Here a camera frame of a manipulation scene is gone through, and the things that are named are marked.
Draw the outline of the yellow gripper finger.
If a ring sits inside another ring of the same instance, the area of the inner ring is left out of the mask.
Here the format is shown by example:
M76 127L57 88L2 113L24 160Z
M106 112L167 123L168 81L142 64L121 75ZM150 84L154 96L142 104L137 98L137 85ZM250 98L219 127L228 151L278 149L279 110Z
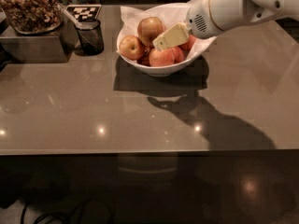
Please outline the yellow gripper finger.
M186 43L189 40L191 28L185 22L177 22L160 35L152 44L157 50L170 49Z

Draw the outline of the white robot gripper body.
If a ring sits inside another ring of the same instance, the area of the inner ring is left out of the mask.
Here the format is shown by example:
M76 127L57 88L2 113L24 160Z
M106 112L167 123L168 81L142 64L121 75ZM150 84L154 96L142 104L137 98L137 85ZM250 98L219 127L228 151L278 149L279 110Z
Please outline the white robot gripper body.
M223 32L212 18L211 0L191 0L189 5L186 22L194 36L208 39Z

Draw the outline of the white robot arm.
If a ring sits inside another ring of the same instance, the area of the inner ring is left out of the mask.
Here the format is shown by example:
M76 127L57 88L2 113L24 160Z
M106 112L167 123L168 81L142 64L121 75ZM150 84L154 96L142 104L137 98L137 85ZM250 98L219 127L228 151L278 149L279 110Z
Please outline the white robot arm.
M191 0L185 19L153 40L157 50L188 41L190 35L208 39L240 26L279 18L299 20L299 0Z

